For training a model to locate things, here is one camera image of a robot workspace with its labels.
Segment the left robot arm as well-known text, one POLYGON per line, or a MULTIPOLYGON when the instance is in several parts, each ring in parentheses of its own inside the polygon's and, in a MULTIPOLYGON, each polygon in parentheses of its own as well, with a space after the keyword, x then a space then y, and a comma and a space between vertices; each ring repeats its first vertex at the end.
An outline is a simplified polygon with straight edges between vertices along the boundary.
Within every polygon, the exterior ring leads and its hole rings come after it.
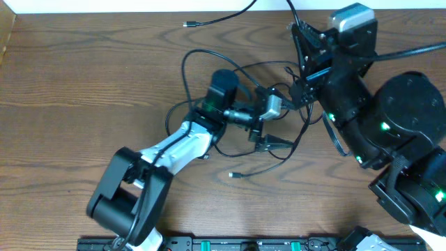
POLYGON ((206 95, 190 102, 191 110, 176 132, 140 151, 123 147, 115 152, 86 207, 87 216, 116 235, 107 250, 157 250, 161 246, 162 236, 155 226, 174 176, 204 157, 228 124, 248 129, 257 149, 275 142, 292 145, 261 134, 263 122, 293 109, 291 101, 272 86, 258 86, 254 102, 238 102, 237 92, 242 89, 234 71, 217 70, 206 95))

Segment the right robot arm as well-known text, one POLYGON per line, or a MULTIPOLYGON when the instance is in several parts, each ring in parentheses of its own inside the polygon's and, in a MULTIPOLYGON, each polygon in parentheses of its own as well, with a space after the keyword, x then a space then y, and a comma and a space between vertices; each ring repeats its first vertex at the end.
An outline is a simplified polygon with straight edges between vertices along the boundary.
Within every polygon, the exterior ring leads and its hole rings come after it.
POLYGON ((445 236, 445 102, 428 77, 397 75, 371 93, 363 79, 373 63, 412 56, 376 53, 376 20, 348 29, 291 27, 300 76, 297 108, 319 102, 358 164, 375 169, 370 190, 398 222, 419 234, 445 236))

